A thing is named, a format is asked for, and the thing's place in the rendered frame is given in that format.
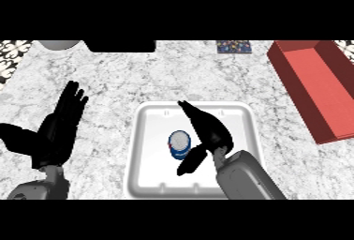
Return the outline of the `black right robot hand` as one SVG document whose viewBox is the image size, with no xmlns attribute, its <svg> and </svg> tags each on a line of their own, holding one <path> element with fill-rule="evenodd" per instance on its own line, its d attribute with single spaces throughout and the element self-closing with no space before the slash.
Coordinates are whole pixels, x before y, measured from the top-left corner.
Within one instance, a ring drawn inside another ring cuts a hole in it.
<svg viewBox="0 0 354 240">
<path fill-rule="evenodd" d="M 190 148 L 186 158 L 179 166 L 177 175 L 193 173 L 205 160 L 208 153 L 214 153 L 217 148 L 226 149 L 226 153 L 233 150 L 233 136 L 214 115 L 199 110 L 186 101 L 179 101 L 179 105 L 187 115 L 201 143 Z"/>
</svg>

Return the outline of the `white plastic tray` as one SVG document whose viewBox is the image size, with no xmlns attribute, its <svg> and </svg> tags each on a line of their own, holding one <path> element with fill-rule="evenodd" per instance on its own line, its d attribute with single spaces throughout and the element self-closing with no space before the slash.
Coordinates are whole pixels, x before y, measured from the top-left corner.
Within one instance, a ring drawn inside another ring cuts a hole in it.
<svg viewBox="0 0 354 240">
<path fill-rule="evenodd" d="M 232 134 L 233 151 L 249 151 L 263 160 L 255 114 L 239 101 L 195 101 L 192 105 L 212 114 Z M 170 153 L 168 137 L 177 130 L 201 143 L 189 118 L 174 101 L 149 101 L 139 106 L 133 122 L 123 192 L 128 199 L 223 199 L 215 181 L 212 158 L 195 173 L 179 175 L 182 161 Z"/>
</svg>

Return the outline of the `black appliance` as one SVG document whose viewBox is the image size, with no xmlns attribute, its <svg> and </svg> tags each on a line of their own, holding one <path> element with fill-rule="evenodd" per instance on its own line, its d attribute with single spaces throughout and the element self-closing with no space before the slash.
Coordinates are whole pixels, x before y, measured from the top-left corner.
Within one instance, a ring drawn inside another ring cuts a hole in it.
<svg viewBox="0 0 354 240">
<path fill-rule="evenodd" d="M 155 40 L 86 40 L 93 53 L 153 53 Z"/>
</svg>

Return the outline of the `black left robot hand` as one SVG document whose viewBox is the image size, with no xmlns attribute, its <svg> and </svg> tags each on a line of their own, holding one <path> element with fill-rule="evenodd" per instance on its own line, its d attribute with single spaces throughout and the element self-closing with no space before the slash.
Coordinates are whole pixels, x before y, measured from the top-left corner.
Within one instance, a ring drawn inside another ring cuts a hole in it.
<svg viewBox="0 0 354 240">
<path fill-rule="evenodd" d="M 87 101 L 78 82 L 69 81 L 55 112 L 46 116 L 38 131 L 0 123 L 0 140 L 9 151 L 33 158 L 34 169 L 49 165 L 62 166 L 69 159 Z"/>
</svg>

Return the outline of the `grey round container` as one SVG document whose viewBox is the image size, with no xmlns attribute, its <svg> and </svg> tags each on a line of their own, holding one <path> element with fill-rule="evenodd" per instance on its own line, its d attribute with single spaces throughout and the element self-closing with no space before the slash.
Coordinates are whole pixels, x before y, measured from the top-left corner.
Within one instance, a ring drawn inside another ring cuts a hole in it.
<svg viewBox="0 0 354 240">
<path fill-rule="evenodd" d="M 78 40 L 40 40 L 40 44 L 52 51 L 64 51 L 78 44 Z"/>
</svg>

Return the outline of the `blue can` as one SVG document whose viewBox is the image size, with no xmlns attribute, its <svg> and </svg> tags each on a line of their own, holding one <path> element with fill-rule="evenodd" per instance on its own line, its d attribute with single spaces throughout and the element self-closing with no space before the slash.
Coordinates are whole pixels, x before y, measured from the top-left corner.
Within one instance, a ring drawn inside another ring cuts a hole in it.
<svg viewBox="0 0 354 240">
<path fill-rule="evenodd" d="M 190 136 L 183 130 L 176 130 L 168 136 L 168 149 L 171 156 L 183 160 L 190 149 Z"/>
</svg>

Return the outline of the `red cardboard box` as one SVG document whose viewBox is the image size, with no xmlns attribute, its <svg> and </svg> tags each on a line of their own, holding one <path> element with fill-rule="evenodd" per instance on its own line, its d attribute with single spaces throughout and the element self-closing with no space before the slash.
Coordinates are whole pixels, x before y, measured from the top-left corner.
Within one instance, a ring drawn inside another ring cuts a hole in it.
<svg viewBox="0 0 354 240">
<path fill-rule="evenodd" d="M 276 40 L 267 52 L 317 144 L 354 138 L 354 64 L 332 40 Z"/>
</svg>

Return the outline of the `dark patterned square coaster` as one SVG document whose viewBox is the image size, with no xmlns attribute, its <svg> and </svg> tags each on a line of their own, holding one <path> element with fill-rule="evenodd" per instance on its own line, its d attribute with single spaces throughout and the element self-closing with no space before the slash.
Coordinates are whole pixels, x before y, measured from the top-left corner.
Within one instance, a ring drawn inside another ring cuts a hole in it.
<svg viewBox="0 0 354 240">
<path fill-rule="evenodd" d="M 252 46 L 249 40 L 217 40 L 218 53 L 251 53 Z"/>
</svg>

